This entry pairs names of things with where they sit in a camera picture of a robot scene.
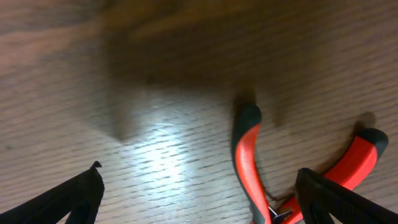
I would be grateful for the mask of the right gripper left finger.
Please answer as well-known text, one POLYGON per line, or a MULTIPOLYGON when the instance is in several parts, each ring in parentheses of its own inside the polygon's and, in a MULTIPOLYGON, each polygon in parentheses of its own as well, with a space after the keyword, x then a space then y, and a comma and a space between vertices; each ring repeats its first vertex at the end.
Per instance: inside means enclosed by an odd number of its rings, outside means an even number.
POLYGON ((96 161, 86 171, 1 214, 2 224, 94 224, 104 195, 96 161))

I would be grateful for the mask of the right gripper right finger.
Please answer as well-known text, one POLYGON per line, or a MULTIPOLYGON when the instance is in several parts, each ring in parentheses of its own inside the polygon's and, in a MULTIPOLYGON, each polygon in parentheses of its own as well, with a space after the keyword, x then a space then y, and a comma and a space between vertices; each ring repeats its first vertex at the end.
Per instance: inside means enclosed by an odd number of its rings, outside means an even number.
POLYGON ((305 223, 397 224, 397 214, 326 179, 311 169, 298 171, 295 198, 305 223))

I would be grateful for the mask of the red handled cutting pliers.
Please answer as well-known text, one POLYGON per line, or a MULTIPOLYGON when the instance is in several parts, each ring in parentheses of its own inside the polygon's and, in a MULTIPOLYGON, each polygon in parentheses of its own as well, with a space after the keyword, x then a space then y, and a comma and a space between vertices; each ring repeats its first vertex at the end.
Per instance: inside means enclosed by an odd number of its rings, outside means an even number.
MULTIPOLYGON (((234 169, 249 200, 252 222, 298 223, 303 220, 303 215, 295 197, 289 198, 281 206, 286 212, 277 215, 265 195, 255 162, 255 144, 261 121, 262 114, 257 105, 242 105, 234 120, 231 143, 234 169)), ((385 132, 376 128, 362 128, 354 134, 342 157, 323 176, 353 190, 370 174, 388 144, 385 132)))

